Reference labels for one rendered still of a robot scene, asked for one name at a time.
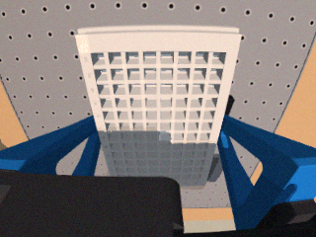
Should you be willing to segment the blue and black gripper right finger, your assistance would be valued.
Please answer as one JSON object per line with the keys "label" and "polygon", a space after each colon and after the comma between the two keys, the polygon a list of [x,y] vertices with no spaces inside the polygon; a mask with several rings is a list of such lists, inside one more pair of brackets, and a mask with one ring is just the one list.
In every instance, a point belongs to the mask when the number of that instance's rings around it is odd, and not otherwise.
{"label": "blue and black gripper right finger", "polygon": [[[263,171],[255,185],[230,137],[257,157]],[[255,228],[278,203],[316,197],[316,148],[224,115],[217,147],[236,230]]]}

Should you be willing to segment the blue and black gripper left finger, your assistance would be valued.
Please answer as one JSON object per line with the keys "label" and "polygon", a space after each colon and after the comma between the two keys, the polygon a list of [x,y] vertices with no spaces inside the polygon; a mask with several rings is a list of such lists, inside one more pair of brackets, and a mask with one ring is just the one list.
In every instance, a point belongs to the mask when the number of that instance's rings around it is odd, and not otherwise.
{"label": "blue and black gripper left finger", "polygon": [[[89,138],[88,138],[89,137]],[[56,174],[64,156],[88,138],[73,176],[94,176],[101,141],[94,115],[9,148],[0,150],[0,169],[19,173]]]}

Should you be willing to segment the grey perforated base plate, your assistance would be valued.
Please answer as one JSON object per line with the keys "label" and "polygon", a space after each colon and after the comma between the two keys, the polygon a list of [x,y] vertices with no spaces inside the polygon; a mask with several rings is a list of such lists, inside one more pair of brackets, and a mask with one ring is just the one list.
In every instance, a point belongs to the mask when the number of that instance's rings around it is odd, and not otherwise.
{"label": "grey perforated base plate", "polygon": [[[0,81],[33,139],[93,115],[75,35],[127,25],[211,25],[241,36],[229,116],[276,133],[316,40],[316,0],[0,0]],[[231,207],[216,145],[182,208]]]}

